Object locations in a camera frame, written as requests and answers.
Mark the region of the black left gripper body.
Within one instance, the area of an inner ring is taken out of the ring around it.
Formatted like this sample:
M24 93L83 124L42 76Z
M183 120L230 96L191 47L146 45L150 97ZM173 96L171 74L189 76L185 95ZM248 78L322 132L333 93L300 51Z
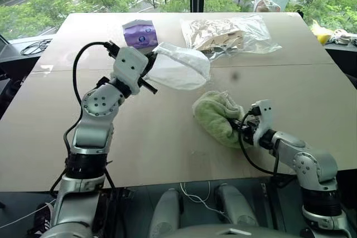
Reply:
M146 59L148 60L148 63L146 67L144 68L143 72L141 73L141 77L144 79L144 77L149 73L149 71L153 68L156 59L151 59L150 58L150 53L148 52L145 54Z

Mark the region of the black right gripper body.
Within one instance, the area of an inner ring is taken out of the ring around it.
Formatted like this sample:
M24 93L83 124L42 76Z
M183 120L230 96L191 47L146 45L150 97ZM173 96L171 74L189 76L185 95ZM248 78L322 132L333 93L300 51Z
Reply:
M254 142L254 135L260 124L259 119L247 119L242 124L241 140L249 145L259 145L259 140Z

